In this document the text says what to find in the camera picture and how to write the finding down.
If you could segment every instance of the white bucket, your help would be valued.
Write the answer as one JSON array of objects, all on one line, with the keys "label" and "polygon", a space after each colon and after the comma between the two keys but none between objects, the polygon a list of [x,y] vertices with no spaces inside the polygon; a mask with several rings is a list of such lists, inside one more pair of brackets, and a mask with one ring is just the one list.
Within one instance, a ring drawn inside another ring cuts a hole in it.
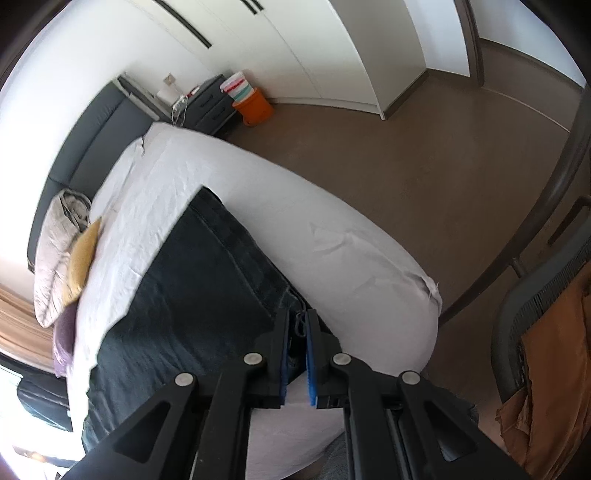
[{"label": "white bucket", "polygon": [[248,83],[242,72],[236,72],[220,85],[220,90],[231,96],[234,101],[242,102],[254,93],[254,88]]}]

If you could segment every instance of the white bedsheet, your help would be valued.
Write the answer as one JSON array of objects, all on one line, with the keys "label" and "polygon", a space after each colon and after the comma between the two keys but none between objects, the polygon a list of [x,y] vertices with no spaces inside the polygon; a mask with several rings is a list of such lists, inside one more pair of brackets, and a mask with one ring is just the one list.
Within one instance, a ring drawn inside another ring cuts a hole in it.
[{"label": "white bedsheet", "polygon": [[[142,275],[201,185],[219,196],[318,310],[344,351],[389,374],[424,368],[437,336],[437,286],[366,217],[267,160],[189,130],[154,124],[130,154],[135,158],[131,170],[121,169],[121,187],[101,201],[104,211],[91,212],[102,214],[103,224],[79,303],[68,376],[75,432],[87,415],[89,374],[104,335],[125,315]],[[301,376],[288,386],[282,409],[253,412],[249,480],[298,471],[342,429],[340,410],[310,407]]]}]

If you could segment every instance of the wall outlet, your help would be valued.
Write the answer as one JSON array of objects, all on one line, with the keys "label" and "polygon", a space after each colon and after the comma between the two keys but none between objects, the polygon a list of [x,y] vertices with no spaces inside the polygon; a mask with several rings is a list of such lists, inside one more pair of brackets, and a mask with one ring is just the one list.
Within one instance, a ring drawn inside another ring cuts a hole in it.
[{"label": "wall outlet", "polygon": [[167,76],[167,77],[166,77],[166,78],[163,80],[163,82],[164,82],[166,85],[169,85],[169,86],[170,86],[170,85],[172,85],[174,82],[176,82],[176,80],[177,80],[177,79],[176,79],[176,78],[174,78],[173,74],[172,74],[172,73],[169,73],[169,74],[168,74],[168,76]]}]

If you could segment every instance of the curtain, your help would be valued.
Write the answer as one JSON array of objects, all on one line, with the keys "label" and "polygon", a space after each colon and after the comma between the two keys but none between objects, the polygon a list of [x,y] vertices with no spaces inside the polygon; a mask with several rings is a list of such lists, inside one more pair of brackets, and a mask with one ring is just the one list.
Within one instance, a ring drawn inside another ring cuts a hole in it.
[{"label": "curtain", "polygon": [[37,323],[33,305],[0,288],[0,352],[53,372],[53,327]]}]

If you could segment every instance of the screw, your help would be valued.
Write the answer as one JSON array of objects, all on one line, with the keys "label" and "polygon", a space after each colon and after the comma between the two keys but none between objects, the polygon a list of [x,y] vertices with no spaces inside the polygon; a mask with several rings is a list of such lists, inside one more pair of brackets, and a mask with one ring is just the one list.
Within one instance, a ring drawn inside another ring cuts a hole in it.
[{"label": "screw", "polygon": [[416,385],[421,381],[421,376],[412,370],[408,370],[402,374],[402,381],[407,385]]},{"label": "screw", "polygon": [[349,365],[351,363],[351,357],[346,353],[337,353],[333,357],[335,365]]},{"label": "screw", "polygon": [[191,374],[178,374],[174,379],[179,387],[186,387],[193,383],[193,376]]},{"label": "screw", "polygon": [[258,365],[262,362],[262,355],[260,353],[252,352],[244,356],[244,363],[247,365]]}]

